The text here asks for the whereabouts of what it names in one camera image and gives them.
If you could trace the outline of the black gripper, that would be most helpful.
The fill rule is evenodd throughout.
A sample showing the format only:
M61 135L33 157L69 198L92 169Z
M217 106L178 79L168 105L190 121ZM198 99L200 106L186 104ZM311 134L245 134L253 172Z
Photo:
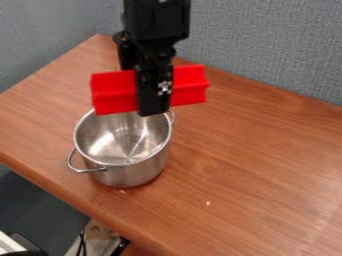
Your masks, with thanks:
M169 60L176 54L174 44L189 36L189 16L190 0L122 0L122 30L113 34L113 42L120 69L134 67L141 117L169 110L173 89ZM140 58L160 63L137 64Z

